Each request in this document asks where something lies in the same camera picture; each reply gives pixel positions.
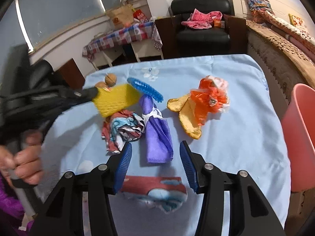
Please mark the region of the left hand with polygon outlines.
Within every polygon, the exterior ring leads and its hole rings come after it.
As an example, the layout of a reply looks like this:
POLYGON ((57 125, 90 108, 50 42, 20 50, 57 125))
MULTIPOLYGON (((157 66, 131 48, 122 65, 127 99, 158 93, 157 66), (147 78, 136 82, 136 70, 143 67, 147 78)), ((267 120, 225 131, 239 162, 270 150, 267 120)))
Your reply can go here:
POLYGON ((13 169, 17 177, 30 185, 39 184, 44 175, 40 159, 42 133, 29 131, 26 133, 26 147, 12 155, 5 146, 1 146, 1 174, 10 187, 14 187, 10 178, 10 169, 13 169))

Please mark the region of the purple sleeve forearm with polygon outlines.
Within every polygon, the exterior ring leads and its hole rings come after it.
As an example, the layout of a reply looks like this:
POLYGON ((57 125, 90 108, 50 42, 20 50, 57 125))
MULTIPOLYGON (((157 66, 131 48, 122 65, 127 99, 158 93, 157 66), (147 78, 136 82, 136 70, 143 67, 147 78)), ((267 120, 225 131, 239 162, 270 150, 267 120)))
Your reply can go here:
POLYGON ((0 191, 1 235, 28 235, 32 222, 27 225, 25 231, 19 229, 22 226, 25 211, 14 189, 2 175, 0 191))

